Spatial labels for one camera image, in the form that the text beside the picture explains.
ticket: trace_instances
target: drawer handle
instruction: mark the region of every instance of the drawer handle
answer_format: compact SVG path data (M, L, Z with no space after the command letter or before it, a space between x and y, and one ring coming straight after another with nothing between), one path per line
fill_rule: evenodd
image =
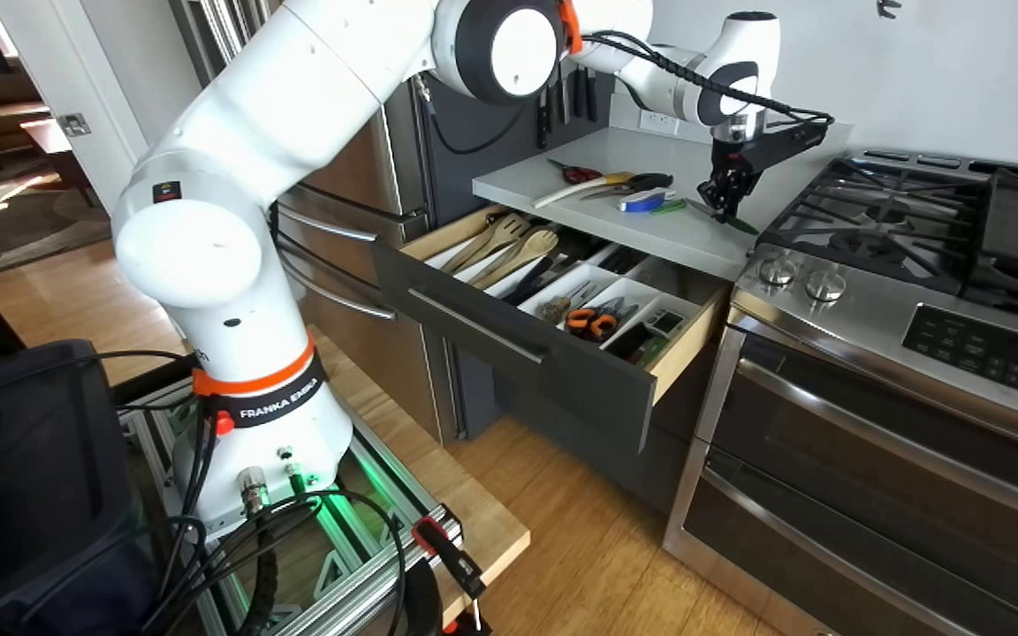
M287 209L284 211L301 224L301 227L311 227L318 233L328 233L328 238L343 238L343 239L358 239L358 244L374 244L378 233L361 233L361 229L345 229L345 227L332 227L332 224L318 224L311 215L301 215L296 209Z
M548 350L540 350L540 348L523 348L523 342L516 342L516 338L508 338L508 335L503 335L503 332L493 332L487 324L475 321L472 316L459 316L456 306L427 298L424 290L406 290L406 292L409 292L413 301L422 301L424 306L431 306L431 312L439 312L439 316L444 316L444 318L454 318L454 321L459 321L459 324L468 324L468 329L475 329L475 332L480 332L484 338L495 338L497 348L514 350L514 354L523 357L527 364L546 368Z
M332 301L332 305L340 305L340 306L345 306L345 312L368 316L368 318L374 318L374 321L395 321L395 312L345 301L345 298L318 288L315 279L307 279L290 257L284 257L284 265L290 270L290 276L292 276L305 290L311 290L311 292L318 292L318 298L327 298L327 301Z

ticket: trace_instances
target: gas stove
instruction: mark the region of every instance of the gas stove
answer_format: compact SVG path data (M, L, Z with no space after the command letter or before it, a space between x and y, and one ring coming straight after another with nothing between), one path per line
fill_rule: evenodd
M759 233L734 316L1018 428L1018 165L833 159Z

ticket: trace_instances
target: wall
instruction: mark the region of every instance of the wall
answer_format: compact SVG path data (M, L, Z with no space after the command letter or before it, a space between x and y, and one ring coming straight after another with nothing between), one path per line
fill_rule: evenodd
M1018 159L1013 0L902 0L896 21L873 0L656 0L655 39L702 51L741 8L783 13L774 97L830 110L856 129L852 146ZM635 129L618 103L614 123Z
M166 0L0 0L0 18L49 110L89 120L71 137L74 159L112 209L136 162L197 97Z
M145 132L145 142L160 142L203 87L169 0L85 0L83 8L112 64L132 112Z

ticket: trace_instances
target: stove knob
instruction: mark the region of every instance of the stove knob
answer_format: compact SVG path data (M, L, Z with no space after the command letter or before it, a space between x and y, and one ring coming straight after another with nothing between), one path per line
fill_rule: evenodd
M774 255L759 265L764 288L790 288L796 279L796 260L790 255Z
M804 283L806 298L816 305L837 305L849 290L849 276L837 265L812 270Z

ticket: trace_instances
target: oven handle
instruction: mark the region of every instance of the oven handle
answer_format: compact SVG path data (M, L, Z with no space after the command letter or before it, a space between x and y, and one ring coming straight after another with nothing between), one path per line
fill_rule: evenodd
M869 577L866 568L852 566L849 560L827 551L821 540L812 540L810 534L796 529L793 523L785 523L783 517L774 517L771 509L764 509L757 497L751 497L747 491L740 491L727 477L720 477L715 468L707 468L701 472L702 483L711 483L715 491L720 491L727 503L734 503L747 517L753 517L759 525L774 529L777 538L785 538L790 545L796 545L798 551L812 555L816 562L825 562L827 568L837 568L843 577L856 580L864 590L878 593L882 600L896 603L899 611L927 623L932 633L972 633L958 623L951 623L948 616L905 597L902 590L896 590L890 583Z
M804 385L793 385L790 377L783 377L783 374L774 374L774 370L768 370L768 368L759 368L759 364L753 364L747 357L740 362L740 374L757 383L759 388L796 404L798 411L843 428L846 434L856 434L856 438L890 451L890 457L899 457L905 463L915 463L915 468L930 469L930 472L940 472L940 477L956 482L958 489L977 491L977 494L983 494L983 497L991 497L997 504L1018 509L1018 489L1009 483L1009 482L988 477L977 468L964 468L964 463L958 463L951 457L940 457L940 451L927 450L927 444L915 444L915 442L902 438L902 434L889 432L889 428L878 428L873 419L866 419L866 417L859 417L859 414L852 414L846 405L833 405L825 396L816 396L816 391L810 391Z

